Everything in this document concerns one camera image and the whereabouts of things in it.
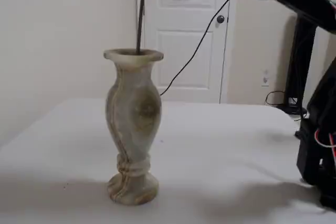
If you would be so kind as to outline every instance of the door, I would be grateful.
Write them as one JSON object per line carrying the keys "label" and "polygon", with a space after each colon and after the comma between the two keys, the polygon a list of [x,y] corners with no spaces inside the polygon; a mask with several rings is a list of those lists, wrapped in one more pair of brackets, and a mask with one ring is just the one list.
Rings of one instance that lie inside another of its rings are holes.
{"label": "door", "polygon": [[[159,92],[194,53],[213,15],[226,0],[145,0],[144,46],[164,53],[152,79]],[[193,61],[174,81],[164,100],[219,103],[223,73],[227,4],[214,19]]]}

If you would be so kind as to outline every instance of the wall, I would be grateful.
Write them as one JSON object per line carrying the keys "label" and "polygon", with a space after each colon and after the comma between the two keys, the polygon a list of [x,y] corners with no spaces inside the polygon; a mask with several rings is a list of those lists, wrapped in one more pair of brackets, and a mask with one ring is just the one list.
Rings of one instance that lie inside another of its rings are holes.
{"label": "wall", "polygon": [[134,47],[135,0],[0,0],[0,145],[70,98],[103,98],[105,49]]}
{"label": "wall", "polygon": [[[297,15],[272,0],[236,1],[228,102],[264,104],[269,92],[285,89]],[[327,32],[318,29],[304,104],[309,101],[324,72],[329,39]],[[262,87],[265,70],[269,71],[269,87]],[[269,102],[281,101],[281,94],[270,96]]]}

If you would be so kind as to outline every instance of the black cable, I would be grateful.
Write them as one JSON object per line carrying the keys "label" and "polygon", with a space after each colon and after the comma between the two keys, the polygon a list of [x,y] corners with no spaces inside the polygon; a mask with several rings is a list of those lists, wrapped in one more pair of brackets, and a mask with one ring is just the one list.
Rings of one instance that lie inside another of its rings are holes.
{"label": "black cable", "polygon": [[297,119],[297,120],[294,120],[294,122],[298,122],[298,121],[301,121],[302,119],[300,118],[300,119]]}
{"label": "black cable", "polygon": [[180,73],[182,73],[182,71],[189,65],[189,63],[194,59],[194,57],[196,56],[196,53],[199,49],[199,47],[201,46],[203,39],[205,38],[207,32],[209,31],[210,25],[212,23],[212,21],[214,21],[215,17],[219,14],[219,12],[226,6],[226,4],[229,2],[230,0],[226,0],[225,3],[221,6],[221,8],[216,12],[216,14],[212,17],[212,19],[210,20],[207,28],[205,29],[204,35],[201,38],[201,40],[198,43],[198,46],[196,47],[196,50],[194,52],[194,54],[192,55],[192,57],[190,58],[190,60],[183,66],[183,68],[174,76],[174,78],[172,79],[172,81],[170,82],[170,84],[168,85],[168,87],[160,94],[160,95],[164,95],[165,92],[168,91],[168,89],[172,86],[173,82],[175,81],[175,79],[180,75]]}
{"label": "black cable", "polygon": [[[282,103],[269,103],[269,102],[268,102],[268,97],[269,97],[269,95],[270,95],[270,94],[274,94],[274,93],[282,93],[282,94],[285,94],[284,91],[272,91],[272,92],[269,92],[268,95],[266,96],[266,99],[265,99],[265,103],[264,103],[265,105],[267,104],[267,105],[271,105],[271,106],[276,106],[276,105],[281,105],[281,104],[282,104]],[[297,104],[297,101],[295,101],[293,97],[291,97],[291,99],[293,100],[294,104]]]}

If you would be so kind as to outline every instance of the electrical outlet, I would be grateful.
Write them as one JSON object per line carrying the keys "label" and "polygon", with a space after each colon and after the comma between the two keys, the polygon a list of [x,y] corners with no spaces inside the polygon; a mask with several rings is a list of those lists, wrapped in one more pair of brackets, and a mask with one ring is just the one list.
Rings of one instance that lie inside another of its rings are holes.
{"label": "electrical outlet", "polygon": [[269,71],[265,70],[263,72],[263,81],[261,83],[262,87],[269,87]]}

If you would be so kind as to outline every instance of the vase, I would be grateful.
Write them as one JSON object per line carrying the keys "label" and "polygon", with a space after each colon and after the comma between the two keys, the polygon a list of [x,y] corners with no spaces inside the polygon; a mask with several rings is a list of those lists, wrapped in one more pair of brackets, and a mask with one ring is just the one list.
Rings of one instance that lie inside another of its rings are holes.
{"label": "vase", "polygon": [[161,121],[161,98],[151,79],[153,64],[163,59],[154,50],[104,52],[117,69],[106,102],[106,120],[118,149],[116,174],[108,183],[110,198],[123,205],[153,200],[159,182],[149,173],[149,150]]}

